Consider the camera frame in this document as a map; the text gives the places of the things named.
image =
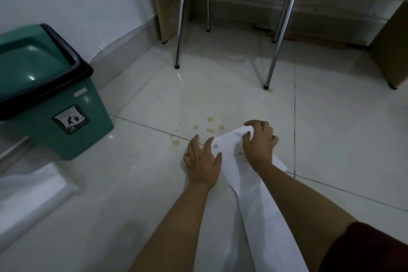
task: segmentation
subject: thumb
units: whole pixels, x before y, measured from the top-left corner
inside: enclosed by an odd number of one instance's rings
[[[218,153],[214,160],[214,167],[221,168],[222,163],[222,153]]]
[[[243,146],[243,147],[248,146],[249,143],[251,142],[251,141],[249,140],[250,136],[251,136],[251,133],[250,133],[249,131],[248,131],[246,134],[244,134],[244,135],[242,136],[242,146]]]

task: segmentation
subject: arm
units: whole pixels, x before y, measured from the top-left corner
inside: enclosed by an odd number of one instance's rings
[[[267,122],[251,120],[254,136],[243,136],[246,158],[258,173],[287,222],[310,272],[319,271],[330,246],[357,220],[326,197],[272,164],[278,143]]]
[[[210,138],[204,151],[198,146],[198,135],[184,155],[189,185],[179,197],[147,244],[135,259],[129,272],[192,271],[196,257],[198,233],[208,192],[220,175],[221,153],[214,159]]]

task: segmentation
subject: maroon sleeve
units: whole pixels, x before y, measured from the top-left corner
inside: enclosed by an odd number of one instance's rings
[[[353,223],[330,247],[319,269],[336,271],[408,271],[408,245],[367,224]]]

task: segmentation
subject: trash can sticker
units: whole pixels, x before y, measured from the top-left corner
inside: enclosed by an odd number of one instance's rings
[[[89,122],[89,118],[86,117],[78,105],[73,105],[58,113],[52,119],[69,135]]]

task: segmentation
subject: person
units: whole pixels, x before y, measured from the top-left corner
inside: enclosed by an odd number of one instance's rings
[[[408,245],[360,223],[326,197],[272,164],[278,143],[268,122],[250,120],[243,136],[245,156],[278,205],[310,272],[408,271]],[[211,153],[210,138],[201,150],[198,135],[184,161],[189,185],[129,269],[192,271],[207,196],[221,171],[222,155]]]

